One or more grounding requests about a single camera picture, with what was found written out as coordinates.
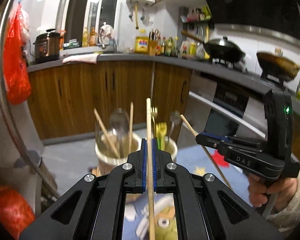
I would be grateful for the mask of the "person right hand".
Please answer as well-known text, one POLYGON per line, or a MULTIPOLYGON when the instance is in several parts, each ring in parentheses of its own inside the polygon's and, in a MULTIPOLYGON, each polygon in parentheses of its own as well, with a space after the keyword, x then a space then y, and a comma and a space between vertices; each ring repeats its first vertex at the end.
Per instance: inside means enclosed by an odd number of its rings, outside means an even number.
POLYGON ((298 188, 296 178, 279 179, 273 185, 266 187, 261 179, 253 174, 249 175, 249 200, 254 207, 261 207, 268 202, 268 195, 276 194, 275 209, 279 212, 287 207, 298 188))

